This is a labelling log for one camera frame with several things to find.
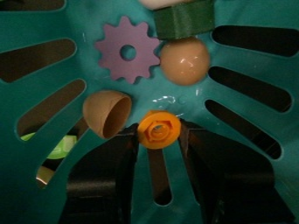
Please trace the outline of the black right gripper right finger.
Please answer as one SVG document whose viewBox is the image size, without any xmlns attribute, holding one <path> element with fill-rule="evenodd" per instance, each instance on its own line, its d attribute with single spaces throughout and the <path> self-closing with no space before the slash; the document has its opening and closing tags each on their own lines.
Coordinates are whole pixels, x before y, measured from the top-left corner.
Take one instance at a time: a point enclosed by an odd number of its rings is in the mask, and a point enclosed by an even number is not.
<svg viewBox="0 0 299 224">
<path fill-rule="evenodd" d="M 186 121 L 178 143 L 204 224 L 295 224 L 261 154 Z"/>
</svg>

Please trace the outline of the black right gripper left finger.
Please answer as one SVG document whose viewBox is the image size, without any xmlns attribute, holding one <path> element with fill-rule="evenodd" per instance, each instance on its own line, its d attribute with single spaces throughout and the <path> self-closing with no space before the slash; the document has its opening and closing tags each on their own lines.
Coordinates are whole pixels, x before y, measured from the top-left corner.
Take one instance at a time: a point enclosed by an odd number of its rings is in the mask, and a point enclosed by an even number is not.
<svg viewBox="0 0 299 224">
<path fill-rule="evenodd" d="M 129 224 L 136 124 L 124 128 L 73 166 L 66 184 L 61 224 Z"/>
</svg>

